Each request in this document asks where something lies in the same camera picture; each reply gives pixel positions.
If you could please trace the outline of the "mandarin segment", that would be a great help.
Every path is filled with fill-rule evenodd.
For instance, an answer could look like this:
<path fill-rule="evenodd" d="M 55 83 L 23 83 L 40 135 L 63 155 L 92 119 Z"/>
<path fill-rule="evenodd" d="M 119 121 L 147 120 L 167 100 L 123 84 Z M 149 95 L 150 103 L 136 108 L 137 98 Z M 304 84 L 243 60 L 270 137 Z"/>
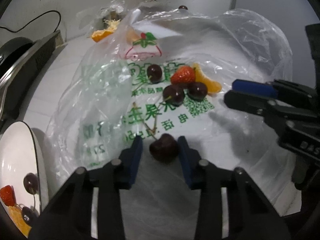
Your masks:
<path fill-rule="evenodd" d="M 204 74 L 201 66 L 198 63 L 193 63 L 192 68 L 195 72 L 196 82 L 204 83 L 207 86 L 208 94 L 217 94 L 221 92 L 222 85 L 219 82 L 210 79 L 206 74 Z"/>

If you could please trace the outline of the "strawberry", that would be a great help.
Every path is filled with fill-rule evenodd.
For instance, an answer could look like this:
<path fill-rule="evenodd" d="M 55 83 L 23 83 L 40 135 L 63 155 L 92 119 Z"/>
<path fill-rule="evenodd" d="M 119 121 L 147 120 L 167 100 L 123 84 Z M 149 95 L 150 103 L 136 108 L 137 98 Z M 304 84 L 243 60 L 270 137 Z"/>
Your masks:
<path fill-rule="evenodd" d="M 12 186 L 6 185 L 0 190 L 0 197 L 5 206 L 15 206 L 16 199 Z"/>
<path fill-rule="evenodd" d="M 190 66 L 181 66 L 170 78 L 172 85 L 187 86 L 196 81 L 195 70 Z"/>

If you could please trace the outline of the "dark cherry back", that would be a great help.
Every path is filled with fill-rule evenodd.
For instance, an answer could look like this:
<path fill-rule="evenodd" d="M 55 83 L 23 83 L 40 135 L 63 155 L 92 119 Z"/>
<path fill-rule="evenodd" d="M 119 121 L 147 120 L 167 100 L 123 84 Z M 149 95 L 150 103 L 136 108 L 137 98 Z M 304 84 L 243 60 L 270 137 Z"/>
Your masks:
<path fill-rule="evenodd" d="M 162 69 L 157 64 L 152 64 L 147 68 L 148 80 L 151 83 L 159 83 L 162 80 Z"/>

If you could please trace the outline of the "dark cherry with stem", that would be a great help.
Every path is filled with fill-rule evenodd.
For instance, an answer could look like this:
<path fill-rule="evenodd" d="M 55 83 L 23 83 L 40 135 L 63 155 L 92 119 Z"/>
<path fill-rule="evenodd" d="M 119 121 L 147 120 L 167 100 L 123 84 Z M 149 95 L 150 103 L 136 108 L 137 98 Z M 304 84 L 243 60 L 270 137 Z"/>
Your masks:
<path fill-rule="evenodd" d="M 29 194 L 37 194 L 39 192 L 39 181 L 37 176 L 33 173 L 26 174 L 23 178 L 23 186 Z"/>

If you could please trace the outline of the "peeled mandarin half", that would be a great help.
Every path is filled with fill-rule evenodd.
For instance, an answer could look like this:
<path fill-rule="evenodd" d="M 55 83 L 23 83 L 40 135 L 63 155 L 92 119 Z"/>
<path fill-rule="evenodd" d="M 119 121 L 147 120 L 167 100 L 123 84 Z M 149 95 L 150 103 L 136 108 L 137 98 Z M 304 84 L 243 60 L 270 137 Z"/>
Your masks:
<path fill-rule="evenodd" d="M 9 217 L 13 221 L 13 223 L 17 226 L 20 232 L 25 236 L 28 237 L 31 227 L 25 223 L 22 218 L 22 209 L 17 206 L 10 206 L 8 207 L 9 210 Z"/>

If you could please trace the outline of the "clear printed plastic bag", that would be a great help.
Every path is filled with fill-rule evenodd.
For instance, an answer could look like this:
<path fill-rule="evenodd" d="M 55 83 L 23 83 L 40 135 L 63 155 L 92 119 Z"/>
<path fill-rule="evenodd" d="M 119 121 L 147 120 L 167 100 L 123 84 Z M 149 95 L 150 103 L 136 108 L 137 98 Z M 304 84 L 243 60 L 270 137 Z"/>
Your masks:
<path fill-rule="evenodd" d="M 47 129 L 50 192 L 77 167 L 100 168 L 141 137 L 137 181 L 121 195 L 127 233 L 189 238 L 200 193 L 187 188 L 178 164 L 185 136 L 217 166 L 243 167 L 275 203 L 293 160 L 259 117 L 228 109 L 223 97 L 236 79 L 291 72 L 287 38 L 256 12 L 209 18 L 139 7 L 88 50 L 59 101 Z"/>

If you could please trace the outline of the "grey refrigerator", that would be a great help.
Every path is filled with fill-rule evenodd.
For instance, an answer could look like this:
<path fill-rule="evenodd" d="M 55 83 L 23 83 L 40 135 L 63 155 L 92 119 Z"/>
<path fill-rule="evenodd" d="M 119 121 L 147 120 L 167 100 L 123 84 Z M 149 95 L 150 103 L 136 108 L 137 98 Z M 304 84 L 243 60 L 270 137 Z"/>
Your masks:
<path fill-rule="evenodd" d="M 295 56 L 310 56 L 305 26 L 319 19 L 307 0 L 236 0 L 235 7 L 264 16 L 283 31 Z"/>

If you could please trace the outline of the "white round plate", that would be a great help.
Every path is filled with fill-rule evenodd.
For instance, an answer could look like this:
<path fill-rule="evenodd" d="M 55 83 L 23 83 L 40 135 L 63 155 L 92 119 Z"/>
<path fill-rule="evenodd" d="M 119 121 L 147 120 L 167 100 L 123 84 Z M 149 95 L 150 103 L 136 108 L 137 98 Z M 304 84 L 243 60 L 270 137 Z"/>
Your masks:
<path fill-rule="evenodd" d="M 26 174 L 33 173 L 39 181 L 39 192 L 29 194 L 23 186 Z M 17 207 L 26 206 L 38 216 L 49 202 L 47 177 L 41 147 L 35 133 L 22 121 L 11 124 L 1 136 L 1 188 L 12 186 Z M 1 217 L 13 232 L 27 239 L 9 217 L 9 206 L 1 200 Z"/>

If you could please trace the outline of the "half peeled orange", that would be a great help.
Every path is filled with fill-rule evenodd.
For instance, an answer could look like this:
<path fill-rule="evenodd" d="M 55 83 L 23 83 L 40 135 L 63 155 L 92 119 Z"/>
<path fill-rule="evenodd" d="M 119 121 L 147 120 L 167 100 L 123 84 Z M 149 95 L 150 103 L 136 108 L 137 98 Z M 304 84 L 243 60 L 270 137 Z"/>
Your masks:
<path fill-rule="evenodd" d="M 96 30 L 92 33 L 91 39 L 94 42 L 99 42 L 109 35 L 113 34 L 120 24 L 121 20 L 104 20 L 104 23 L 107 24 L 107 28 L 103 30 Z"/>

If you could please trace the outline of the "steel induction cooker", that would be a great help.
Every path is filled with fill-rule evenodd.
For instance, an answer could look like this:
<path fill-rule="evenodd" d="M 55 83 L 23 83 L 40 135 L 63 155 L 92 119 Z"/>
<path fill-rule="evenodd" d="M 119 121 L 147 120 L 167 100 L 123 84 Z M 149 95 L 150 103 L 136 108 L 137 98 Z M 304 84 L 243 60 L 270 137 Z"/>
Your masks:
<path fill-rule="evenodd" d="M 59 35 L 58 30 L 33 41 L 34 45 L 19 59 L 8 79 L 1 82 L 1 121 L 19 116 L 24 97 L 54 52 Z"/>

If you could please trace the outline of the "steel cup in bag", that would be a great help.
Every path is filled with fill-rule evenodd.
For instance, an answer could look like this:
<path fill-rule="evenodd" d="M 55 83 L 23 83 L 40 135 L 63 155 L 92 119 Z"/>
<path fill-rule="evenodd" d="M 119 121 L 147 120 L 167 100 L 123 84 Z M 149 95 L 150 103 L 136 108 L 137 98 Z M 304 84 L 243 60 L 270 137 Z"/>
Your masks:
<path fill-rule="evenodd" d="M 112 0 L 105 5 L 97 5 L 76 14 L 79 30 L 87 32 L 102 30 L 108 27 L 108 21 L 121 20 L 127 12 L 124 0 Z"/>

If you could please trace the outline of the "black wok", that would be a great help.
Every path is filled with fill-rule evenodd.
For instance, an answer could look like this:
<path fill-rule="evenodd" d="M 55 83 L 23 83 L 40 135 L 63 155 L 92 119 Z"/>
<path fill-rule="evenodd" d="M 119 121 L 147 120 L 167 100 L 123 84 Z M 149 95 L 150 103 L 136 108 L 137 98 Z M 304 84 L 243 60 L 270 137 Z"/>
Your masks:
<path fill-rule="evenodd" d="M 8 79 L 19 59 L 35 42 L 26 37 L 16 37 L 1 46 L 1 82 Z"/>

